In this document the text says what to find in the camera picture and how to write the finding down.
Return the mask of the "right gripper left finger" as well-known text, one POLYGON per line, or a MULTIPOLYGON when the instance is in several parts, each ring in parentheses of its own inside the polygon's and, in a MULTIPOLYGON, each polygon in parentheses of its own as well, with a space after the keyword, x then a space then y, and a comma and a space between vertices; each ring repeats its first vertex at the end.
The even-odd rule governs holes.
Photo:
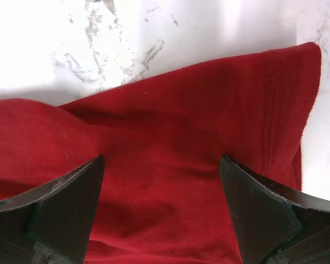
POLYGON ((0 201, 0 263, 83 263, 100 197, 102 156, 0 201))

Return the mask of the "dark red t shirt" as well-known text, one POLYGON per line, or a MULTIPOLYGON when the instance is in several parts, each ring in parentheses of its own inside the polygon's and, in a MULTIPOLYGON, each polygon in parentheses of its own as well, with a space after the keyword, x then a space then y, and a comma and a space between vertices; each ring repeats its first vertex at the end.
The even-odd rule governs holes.
POLYGON ((222 155, 301 188, 320 83, 309 42, 222 58, 62 106, 0 100, 0 200, 102 155, 86 263, 241 263, 222 155))

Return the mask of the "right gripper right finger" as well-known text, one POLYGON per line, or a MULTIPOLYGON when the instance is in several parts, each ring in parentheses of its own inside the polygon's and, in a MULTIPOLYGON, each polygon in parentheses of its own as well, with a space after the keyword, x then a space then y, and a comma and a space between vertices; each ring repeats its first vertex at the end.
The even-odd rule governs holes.
POLYGON ((219 165, 243 263, 330 264, 330 201, 297 191, 228 156, 219 165))

